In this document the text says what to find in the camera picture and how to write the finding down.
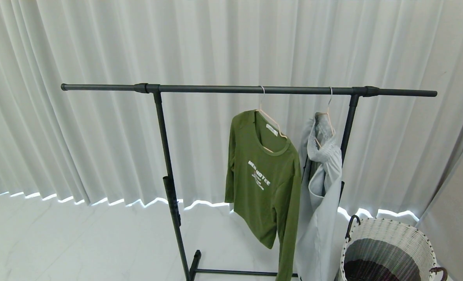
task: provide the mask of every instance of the green shirt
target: green shirt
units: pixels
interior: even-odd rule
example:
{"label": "green shirt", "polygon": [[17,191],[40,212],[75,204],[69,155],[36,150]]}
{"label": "green shirt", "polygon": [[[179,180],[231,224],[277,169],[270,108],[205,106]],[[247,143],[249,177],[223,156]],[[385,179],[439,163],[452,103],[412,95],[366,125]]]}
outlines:
{"label": "green shirt", "polygon": [[234,203],[234,211],[267,248],[273,247],[278,232],[277,281],[292,278],[300,191],[299,156],[290,139],[280,137],[255,110],[235,116],[224,201]]}

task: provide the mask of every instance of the floor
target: floor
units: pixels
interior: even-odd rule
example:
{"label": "floor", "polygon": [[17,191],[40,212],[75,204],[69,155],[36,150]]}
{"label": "floor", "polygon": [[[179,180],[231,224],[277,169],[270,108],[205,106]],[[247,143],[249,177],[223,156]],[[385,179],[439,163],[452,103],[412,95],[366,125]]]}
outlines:
{"label": "floor", "polygon": [[[199,249],[200,268],[276,271],[278,244],[272,250],[264,247],[228,206],[196,205],[183,210],[181,219],[189,264]],[[340,245],[346,227],[346,218],[339,214]],[[86,206],[56,198],[1,195],[1,280],[183,281],[169,207],[163,202],[146,208],[123,203]],[[274,278],[198,274],[196,280]]]}

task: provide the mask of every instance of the white wicker basket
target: white wicker basket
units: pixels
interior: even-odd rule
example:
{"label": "white wicker basket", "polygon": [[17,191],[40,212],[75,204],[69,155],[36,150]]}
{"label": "white wicker basket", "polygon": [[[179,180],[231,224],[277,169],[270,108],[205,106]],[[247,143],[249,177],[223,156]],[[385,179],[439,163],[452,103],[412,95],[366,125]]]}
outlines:
{"label": "white wicker basket", "polygon": [[433,246],[418,229],[390,219],[349,221],[338,281],[432,281],[442,271]]}

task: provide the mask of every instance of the brown basket handle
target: brown basket handle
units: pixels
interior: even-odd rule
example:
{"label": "brown basket handle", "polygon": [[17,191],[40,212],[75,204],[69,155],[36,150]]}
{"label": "brown basket handle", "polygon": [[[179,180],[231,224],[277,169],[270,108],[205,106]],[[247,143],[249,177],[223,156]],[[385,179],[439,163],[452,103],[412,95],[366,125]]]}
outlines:
{"label": "brown basket handle", "polygon": [[348,231],[346,232],[346,239],[349,238],[348,241],[351,241],[351,237],[349,236],[349,231],[351,231],[351,226],[353,225],[353,220],[354,219],[356,219],[356,221],[358,222],[358,225],[361,224],[360,218],[357,215],[352,215],[351,216],[351,219],[349,219]]}
{"label": "brown basket handle", "polygon": [[441,281],[447,281],[447,279],[448,279],[448,271],[444,267],[433,267],[429,271],[433,272],[433,273],[438,273],[438,272],[442,271],[443,272],[443,277],[441,278]]}

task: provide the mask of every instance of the garment sleeve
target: garment sleeve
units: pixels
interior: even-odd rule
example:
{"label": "garment sleeve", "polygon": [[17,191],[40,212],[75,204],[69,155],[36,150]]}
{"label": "garment sleeve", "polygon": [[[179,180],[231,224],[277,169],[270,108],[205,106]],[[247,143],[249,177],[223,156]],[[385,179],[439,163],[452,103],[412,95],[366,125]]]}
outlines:
{"label": "garment sleeve", "polygon": [[299,199],[301,196],[301,168],[299,159],[294,161],[292,178],[278,187],[275,194],[275,213],[280,240],[280,260],[276,281],[290,281],[294,263],[297,223],[299,220]]}
{"label": "garment sleeve", "polygon": [[233,126],[233,121],[231,122],[230,128],[230,141],[229,141],[229,148],[228,148],[228,172],[226,173],[226,192],[224,194],[224,201],[226,203],[233,203],[234,201],[234,192],[235,192],[235,184],[234,184],[234,171],[235,171],[235,129]]}

